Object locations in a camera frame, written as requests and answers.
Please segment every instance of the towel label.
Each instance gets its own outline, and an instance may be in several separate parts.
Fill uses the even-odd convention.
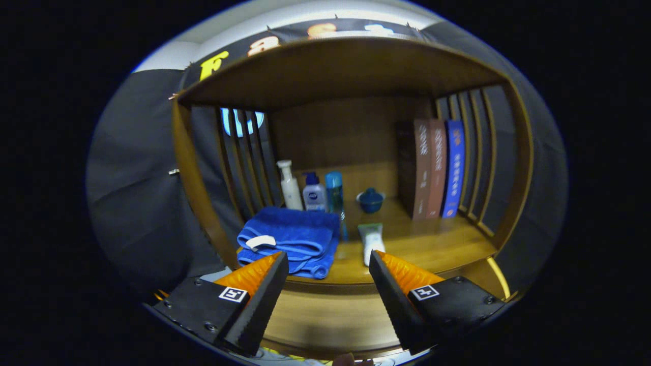
[[[262,244],[267,244],[268,246],[275,246],[276,245],[276,239],[273,238],[273,236],[270,235],[260,235],[256,236],[255,238],[248,239],[246,241],[246,245],[251,248],[251,250],[256,251],[255,249],[256,246],[260,246]]]

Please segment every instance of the gray fabric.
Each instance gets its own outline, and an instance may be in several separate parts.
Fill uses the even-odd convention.
[[[224,268],[180,176],[168,173],[177,168],[168,97],[181,76],[180,70],[129,75],[107,104],[90,146],[86,190],[94,233],[140,295]]]
[[[527,107],[534,139],[531,190],[518,226],[496,258],[512,290],[524,289],[549,258],[566,212],[568,171],[559,130],[547,105],[527,78],[493,48],[448,21],[434,24],[421,33],[427,39],[437,40],[504,72],[515,83]],[[507,133],[499,132],[498,138],[505,139]],[[504,156],[506,152],[498,151],[498,154]],[[508,200],[503,196],[502,187],[497,188],[492,200],[499,205]]]

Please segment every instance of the brown book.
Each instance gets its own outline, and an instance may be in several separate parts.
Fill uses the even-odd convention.
[[[430,125],[432,134],[432,168],[430,172],[430,198],[427,205],[428,219],[441,215],[443,194],[445,192],[445,172],[447,167],[447,136],[445,121],[432,119]]]
[[[412,219],[427,217],[432,144],[429,119],[398,123],[398,198]]]

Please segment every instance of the white lotion bottle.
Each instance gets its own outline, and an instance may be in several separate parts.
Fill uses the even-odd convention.
[[[292,160],[280,160],[276,162],[283,175],[281,189],[285,199],[285,206],[292,210],[303,211],[301,202],[301,191],[298,189],[298,180],[292,175]]]

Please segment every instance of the blue towel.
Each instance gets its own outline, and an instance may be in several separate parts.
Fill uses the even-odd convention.
[[[246,241],[260,235],[273,236],[276,245],[259,245],[256,253],[265,257],[282,250],[287,253],[290,262],[305,261],[324,254],[333,238],[339,242],[339,216],[265,207],[247,221],[238,235],[238,243],[250,249]]]
[[[338,244],[339,239],[335,237],[326,246],[325,252],[320,256],[308,260],[290,260],[288,262],[289,274],[315,279],[326,278],[328,272],[330,272],[330,267],[332,267],[332,263],[335,260],[335,252],[337,251]],[[275,253],[280,251],[280,249],[271,249],[270,251]],[[246,266],[247,264],[264,257],[266,257],[266,255],[260,254],[260,251],[254,252],[250,249],[242,249],[238,253],[238,261],[242,266]]]

